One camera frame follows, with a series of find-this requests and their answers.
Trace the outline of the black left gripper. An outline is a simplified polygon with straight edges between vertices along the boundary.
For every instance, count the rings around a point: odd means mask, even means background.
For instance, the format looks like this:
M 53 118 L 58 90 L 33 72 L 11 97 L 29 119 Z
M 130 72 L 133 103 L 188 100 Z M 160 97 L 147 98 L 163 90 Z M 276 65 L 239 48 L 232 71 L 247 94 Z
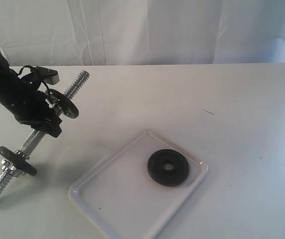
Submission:
M 45 93 L 24 82 L 11 83 L 4 88 L 4 107 L 18 122 L 31 124 L 32 129 L 58 137 L 62 132 L 62 120 L 54 117 L 45 98 Z

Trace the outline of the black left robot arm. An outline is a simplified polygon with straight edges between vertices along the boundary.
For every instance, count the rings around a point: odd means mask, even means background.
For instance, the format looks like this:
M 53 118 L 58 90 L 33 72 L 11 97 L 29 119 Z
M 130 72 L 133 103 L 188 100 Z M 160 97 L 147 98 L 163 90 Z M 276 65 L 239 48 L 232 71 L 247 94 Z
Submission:
M 46 94 L 38 89 L 42 83 L 57 84 L 58 72 L 30 65 L 27 68 L 30 73 L 19 77 L 0 51 L 0 104 L 10 111 L 20 124 L 58 137 L 62 132 L 62 120 L 46 102 Z

